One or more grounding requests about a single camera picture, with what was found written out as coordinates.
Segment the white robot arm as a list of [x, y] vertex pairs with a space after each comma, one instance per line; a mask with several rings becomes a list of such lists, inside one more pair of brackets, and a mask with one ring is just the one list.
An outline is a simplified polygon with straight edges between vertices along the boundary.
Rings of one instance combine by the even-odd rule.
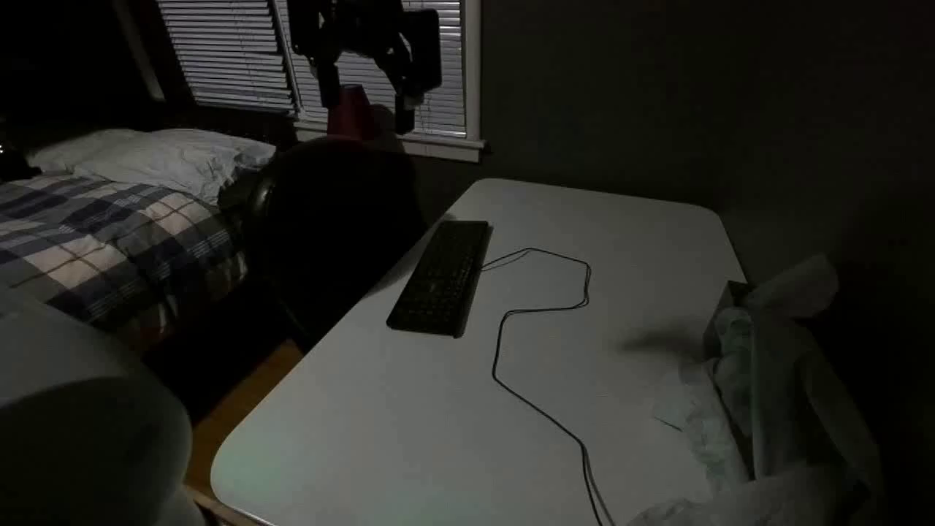
[[[250, 193], [275, 306], [329, 327], [415, 244], [399, 138], [437, 86], [437, 20], [399, 0], [289, 0], [326, 134], [281, 156]], [[27, 296], [0, 321], [0, 526], [208, 526], [187, 495], [187, 409], [116, 340]]]

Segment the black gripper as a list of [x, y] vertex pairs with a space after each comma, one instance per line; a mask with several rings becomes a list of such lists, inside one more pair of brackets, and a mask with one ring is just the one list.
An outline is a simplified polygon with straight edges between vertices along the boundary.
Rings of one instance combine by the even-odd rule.
[[287, 0], [289, 46], [306, 60], [317, 99], [341, 99], [338, 60], [370, 60], [393, 90], [393, 130], [415, 130], [415, 109], [440, 86], [440, 20], [399, 0]]

